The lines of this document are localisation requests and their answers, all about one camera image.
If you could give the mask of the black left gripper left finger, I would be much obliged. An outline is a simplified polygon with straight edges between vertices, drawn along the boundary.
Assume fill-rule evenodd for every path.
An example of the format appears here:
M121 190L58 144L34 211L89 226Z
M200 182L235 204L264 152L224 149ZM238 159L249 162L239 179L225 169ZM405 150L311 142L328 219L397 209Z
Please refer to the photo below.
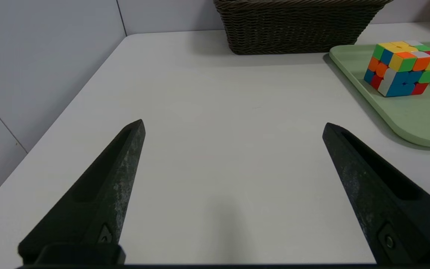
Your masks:
M18 245L24 265L122 265L119 245L146 131L126 125Z

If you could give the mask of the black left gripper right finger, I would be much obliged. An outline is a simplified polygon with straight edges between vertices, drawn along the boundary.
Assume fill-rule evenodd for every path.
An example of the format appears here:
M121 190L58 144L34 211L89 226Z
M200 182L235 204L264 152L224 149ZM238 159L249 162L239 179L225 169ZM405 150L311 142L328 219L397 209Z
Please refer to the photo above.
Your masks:
M322 135L379 265L430 265L430 194L347 129Z

